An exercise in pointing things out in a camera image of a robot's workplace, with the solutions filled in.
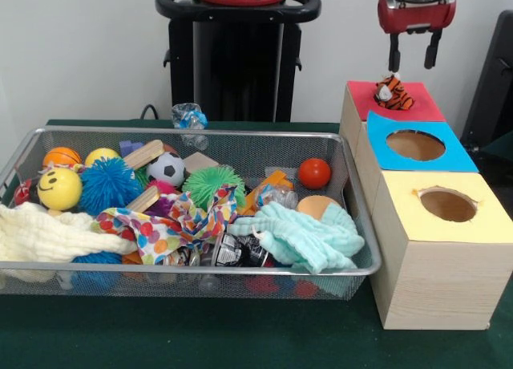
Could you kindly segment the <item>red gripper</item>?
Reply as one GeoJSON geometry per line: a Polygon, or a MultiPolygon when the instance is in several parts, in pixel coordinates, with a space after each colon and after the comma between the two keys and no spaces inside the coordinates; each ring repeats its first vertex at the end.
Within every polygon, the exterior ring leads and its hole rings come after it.
{"type": "Polygon", "coordinates": [[[436,64],[442,29],[452,23],[455,11],[456,0],[437,0],[428,3],[378,0],[379,25],[390,35],[389,71],[398,72],[400,67],[399,34],[422,28],[432,31],[424,67],[427,70],[433,68],[436,64]]]}

